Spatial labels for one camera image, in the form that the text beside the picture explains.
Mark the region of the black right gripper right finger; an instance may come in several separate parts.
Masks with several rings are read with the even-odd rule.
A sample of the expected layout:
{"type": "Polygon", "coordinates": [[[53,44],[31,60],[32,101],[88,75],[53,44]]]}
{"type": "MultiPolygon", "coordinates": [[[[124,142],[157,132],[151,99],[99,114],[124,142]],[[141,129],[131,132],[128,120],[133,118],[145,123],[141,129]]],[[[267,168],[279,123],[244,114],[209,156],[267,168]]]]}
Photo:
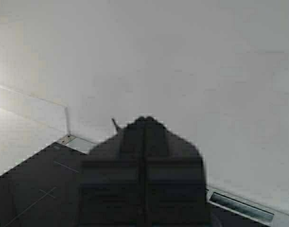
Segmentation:
{"type": "Polygon", "coordinates": [[[206,175],[197,147],[146,118],[148,215],[154,227],[210,227],[206,175]]]}

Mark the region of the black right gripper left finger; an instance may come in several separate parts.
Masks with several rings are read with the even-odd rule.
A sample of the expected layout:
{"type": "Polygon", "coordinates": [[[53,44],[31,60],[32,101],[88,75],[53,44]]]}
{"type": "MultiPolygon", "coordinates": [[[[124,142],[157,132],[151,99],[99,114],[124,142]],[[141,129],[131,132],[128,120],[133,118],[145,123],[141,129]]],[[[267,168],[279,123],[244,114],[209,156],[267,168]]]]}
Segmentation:
{"type": "Polygon", "coordinates": [[[144,128],[145,118],[137,118],[81,161],[78,226],[145,225],[144,128]]]}

